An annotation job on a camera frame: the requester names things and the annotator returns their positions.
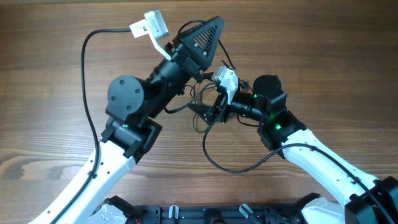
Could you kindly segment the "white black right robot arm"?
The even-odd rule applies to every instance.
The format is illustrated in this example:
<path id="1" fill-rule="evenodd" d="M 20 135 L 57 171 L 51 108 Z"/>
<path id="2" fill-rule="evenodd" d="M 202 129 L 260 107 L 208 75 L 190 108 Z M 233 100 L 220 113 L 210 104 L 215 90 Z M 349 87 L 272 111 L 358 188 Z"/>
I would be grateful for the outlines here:
<path id="1" fill-rule="evenodd" d="M 361 171 L 325 146 L 286 107 L 287 95 L 278 76 L 255 79 L 249 91 L 235 75 L 206 74 L 219 96 L 213 106 L 192 105 L 209 126 L 226 121 L 229 113 L 257 121 L 257 132 L 270 155 L 299 166 L 320 183 L 335 202 L 318 194 L 299 201 L 304 223 L 397 223 L 397 179 L 383 180 Z"/>

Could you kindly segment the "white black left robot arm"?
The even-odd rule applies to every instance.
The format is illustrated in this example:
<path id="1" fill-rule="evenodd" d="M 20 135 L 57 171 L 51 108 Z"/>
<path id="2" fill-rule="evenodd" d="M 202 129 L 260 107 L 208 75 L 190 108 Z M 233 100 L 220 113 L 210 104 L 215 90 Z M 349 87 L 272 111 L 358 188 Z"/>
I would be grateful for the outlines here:
<path id="1" fill-rule="evenodd" d="M 111 82 L 109 119 L 104 131 L 94 134 L 94 151 L 36 223 L 84 223 L 91 218 L 108 192 L 152 148 L 162 129 L 155 117 L 183 93 L 189 80 L 204 80 L 223 26 L 219 16 L 197 22 L 166 46 L 159 45 L 169 33 L 159 11 L 147 12 L 129 27 L 135 37 L 148 35 L 163 60 L 146 79 L 123 75 Z"/>

